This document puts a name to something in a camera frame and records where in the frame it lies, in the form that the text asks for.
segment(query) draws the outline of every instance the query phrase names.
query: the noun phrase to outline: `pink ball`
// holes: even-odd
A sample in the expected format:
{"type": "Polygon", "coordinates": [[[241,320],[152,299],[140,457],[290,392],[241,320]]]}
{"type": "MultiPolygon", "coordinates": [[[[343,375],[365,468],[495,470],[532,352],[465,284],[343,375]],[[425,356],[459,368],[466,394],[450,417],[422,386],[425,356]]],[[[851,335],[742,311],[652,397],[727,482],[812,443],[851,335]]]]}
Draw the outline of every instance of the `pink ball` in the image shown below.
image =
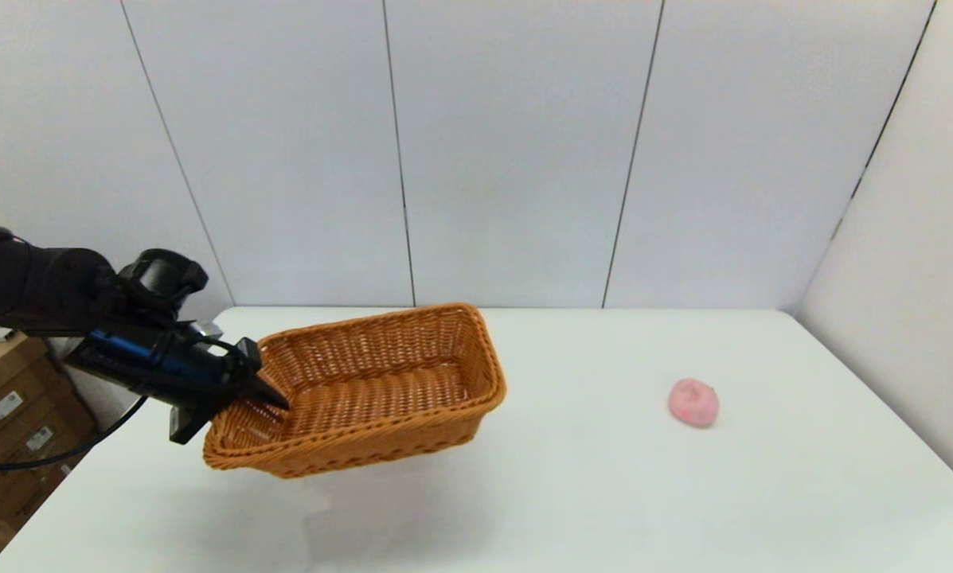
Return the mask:
{"type": "Polygon", "coordinates": [[[720,400],[717,400],[717,393],[708,385],[695,378],[683,378],[670,389],[668,407],[675,418],[686,424],[708,427],[717,419],[720,400]]]}

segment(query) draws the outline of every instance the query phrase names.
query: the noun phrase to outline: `label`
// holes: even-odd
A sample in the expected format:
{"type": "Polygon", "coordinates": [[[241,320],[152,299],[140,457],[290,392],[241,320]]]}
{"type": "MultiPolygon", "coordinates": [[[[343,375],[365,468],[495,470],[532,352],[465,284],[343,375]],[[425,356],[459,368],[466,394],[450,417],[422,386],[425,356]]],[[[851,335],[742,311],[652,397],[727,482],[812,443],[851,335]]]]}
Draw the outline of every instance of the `label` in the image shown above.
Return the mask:
{"type": "Polygon", "coordinates": [[[51,439],[51,436],[54,436],[55,432],[50,427],[43,427],[36,431],[31,436],[31,439],[27,440],[27,447],[31,452],[37,452],[37,450],[42,449],[48,440],[51,439]]]}
{"type": "Polygon", "coordinates": [[[10,394],[6,395],[6,398],[0,400],[0,421],[6,419],[6,417],[13,413],[13,410],[20,407],[24,403],[22,396],[18,394],[17,391],[12,391],[10,394]]]}

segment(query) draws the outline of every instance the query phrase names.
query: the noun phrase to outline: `wicker basket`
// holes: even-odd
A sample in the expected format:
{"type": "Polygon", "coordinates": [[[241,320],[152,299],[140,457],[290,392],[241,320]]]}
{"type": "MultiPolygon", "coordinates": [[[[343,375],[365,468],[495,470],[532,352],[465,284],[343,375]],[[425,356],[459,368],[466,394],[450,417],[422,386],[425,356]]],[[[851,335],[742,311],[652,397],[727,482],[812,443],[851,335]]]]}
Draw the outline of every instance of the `wicker basket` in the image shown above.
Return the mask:
{"type": "Polygon", "coordinates": [[[279,478],[397,460],[469,442],[505,398],[475,307],[448,304],[286,330],[259,342],[284,411],[237,400],[214,418],[204,461],[279,478]]]}

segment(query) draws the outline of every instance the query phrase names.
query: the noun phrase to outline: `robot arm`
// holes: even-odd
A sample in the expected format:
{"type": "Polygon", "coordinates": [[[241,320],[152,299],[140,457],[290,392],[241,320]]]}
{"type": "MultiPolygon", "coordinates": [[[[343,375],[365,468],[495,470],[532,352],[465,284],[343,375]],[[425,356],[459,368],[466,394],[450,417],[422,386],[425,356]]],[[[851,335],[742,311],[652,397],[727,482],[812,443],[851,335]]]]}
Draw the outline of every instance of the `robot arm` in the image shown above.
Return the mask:
{"type": "Polygon", "coordinates": [[[65,358],[143,396],[171,403],[170,439],[186,443],[237,396],[288,408],[257,376],[257,344],[207,337],[179,322],[202,290],[199,264],[163,249],[143,251],[119,273],[88,249],[42,249],[0,228],[0,326],[35,337],[83,337],[65,358]],[[211,345],[225,355],[208,352],[211,345]]]}

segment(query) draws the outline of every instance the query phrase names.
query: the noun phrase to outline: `white table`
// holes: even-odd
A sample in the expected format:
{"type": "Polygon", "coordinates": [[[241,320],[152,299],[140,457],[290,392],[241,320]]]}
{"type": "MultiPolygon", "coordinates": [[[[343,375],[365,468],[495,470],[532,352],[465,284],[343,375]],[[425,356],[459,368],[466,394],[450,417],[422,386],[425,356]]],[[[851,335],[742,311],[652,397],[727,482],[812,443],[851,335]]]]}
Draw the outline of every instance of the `white table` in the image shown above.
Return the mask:
{"type": "MultiPolygon", "coordinates": [[[[236,308],[226,340],[379,312],[236,308]]],[[[279,480],[214,471],[148,403],[0,573],[953,572],[953,473],[774,311],[487,310],[509,395],[469,445],[279,480]],[[666,412],[676,380],[715,427],[666,412]]]]}

